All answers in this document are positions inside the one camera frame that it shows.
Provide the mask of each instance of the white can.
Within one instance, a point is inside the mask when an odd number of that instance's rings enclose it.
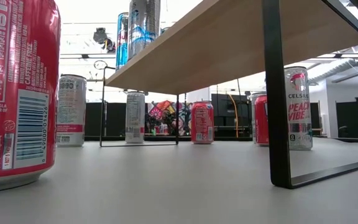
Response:
[[[79,75],[62,75],[58,92],[58,146],[84,144],[85,109],[86,79]]]
[[[144,93],[130,92],[127,95],[125,141],[127,143],[144,142]]]
[[[289,67],[284,73],[290,150],[311,150],[313,132],[308,72],[305,67]]]

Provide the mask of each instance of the black metal frame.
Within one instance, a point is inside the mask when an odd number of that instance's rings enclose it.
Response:
[[[338,0],[322,0],[322,2],[327,4],[328,7],[358,31],[358,20]],[[358,8],[358,0],[351,0],[351,2]],[[262,0],[262,6],[268,114],[275,115],[269,117],[268,121],[270,178],[272,183],[278,187],[296,189],[358,170],[357,162],[298,177],[291,177],[280,0]]]
[[[116,146],[104,146],[103,145],[103,136],[104,133],[104,87],[106,86],[106,69],[115,70],[116,68],[112,68],[106,66],[103,69],[103,90],[102,90],[102,112],[101,112],[101,121],[100,121],[100,136],[99,136],[99,146],[100,147],[133,147],[133,146],[177,146],[179,144],[179,95],[177,95],[177,112],[176,112],[176,126],[175,126],[175,144],[125,144],[125,145],[116,145]]]

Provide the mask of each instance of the wooden shelf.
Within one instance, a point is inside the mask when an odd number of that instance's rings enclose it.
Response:
[[[281,0],[281,15],[286,65],[358,45],[358,31],[322,0]],[[204,0],[106,85],[177,95],[263,72],[264,63],[261,0]]]

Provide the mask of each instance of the ceiling duct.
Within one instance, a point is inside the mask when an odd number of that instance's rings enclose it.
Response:
[[[309,81],[311,83],[318,83],[321,80],[324,80],[328,77],[331,77],[333,75],[336,75],[338,73],[344,72],[348,69],[351,69],[353,67],[358,66],[358,61],[352,59],[352,58],[345,58],[341,60],[337,60],[334,62],[331,62],[329,65],[332,65],[332,68],[329,68],[327,72],[324,72],[320,75],[314,76],[312,78],[309,78]]]

